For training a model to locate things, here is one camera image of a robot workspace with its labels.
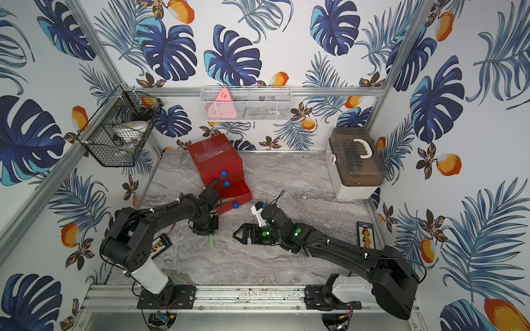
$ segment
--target brown translucent lid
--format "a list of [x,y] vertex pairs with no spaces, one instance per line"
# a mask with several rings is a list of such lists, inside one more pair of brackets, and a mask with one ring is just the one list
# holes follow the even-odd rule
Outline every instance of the brown translucent lid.
[[366,128],[334,128],[330,147],[344,186],[381,186],[386,168]]

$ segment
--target wallpaper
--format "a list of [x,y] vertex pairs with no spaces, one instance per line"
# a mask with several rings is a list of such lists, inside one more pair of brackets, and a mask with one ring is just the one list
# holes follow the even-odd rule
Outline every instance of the wallpaper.
[[[417,0],[95,0],[83,3],[126,84],[384,86]],[[324,150],[363,126],[373,97],[293,98],[283,122],[206,122],[198,98],[168,98],[162,147],[227,134],[237,147]]]
[[[0,4],[0,229],[73,144],[113,90],[98,56],[61,1]],[[68,330],[106,269],[105,230],[138,205],[157,154],[133,168],[103,168],[86,155],[0,270],[1,330]]]
[[426,275],[430,331],[530,329],[529,13],[526,0],[437,0],[370,132],[388,170],[372,198]]

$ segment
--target gray marble surface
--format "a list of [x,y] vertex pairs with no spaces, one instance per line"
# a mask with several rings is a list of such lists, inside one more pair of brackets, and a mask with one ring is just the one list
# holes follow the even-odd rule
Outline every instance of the gray marble surface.
[[[356,222],[370,222],[362,200],[338,201],[333,193],[324,153],[241,154],[252,203],[219,216],[219,231],[209,238],[194,235],[187,222],[175,225],[173,246],[154,259],[167,275],[188,284],[322,284],[332,273],[348,270],[279,246],[242,245],[232,233],[243,223],[257,223],[250,207],[278,201],[293,222],[304,222],[337,239],[357,243]],[[181,192],[200,193],[203,183],[189,154],[165,154],[142,202],[142,208],[174,201]],[[114,271],[108,284],[131,283]]]

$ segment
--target red drawer box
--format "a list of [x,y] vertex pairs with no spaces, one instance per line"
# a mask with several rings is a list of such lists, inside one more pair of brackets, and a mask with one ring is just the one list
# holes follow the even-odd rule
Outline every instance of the red drawer box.
[[205,185],[214,178],[221,179],[217,192],[222,200],[230,201],[221,206],[218,214],[233,209],[234,203],[241,205],[252,200],[252,192],[244,181],[241,157],[225,135],[191,144],[188,151]]

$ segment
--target white wire basket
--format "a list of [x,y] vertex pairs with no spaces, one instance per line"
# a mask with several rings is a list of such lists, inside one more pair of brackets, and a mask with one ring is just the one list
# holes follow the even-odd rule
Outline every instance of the white wire basket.
[[[232,101],[216,101],[224,87]],[[200,92],[209,122],[287,121],[292,96],[290,86],[203,86]]]

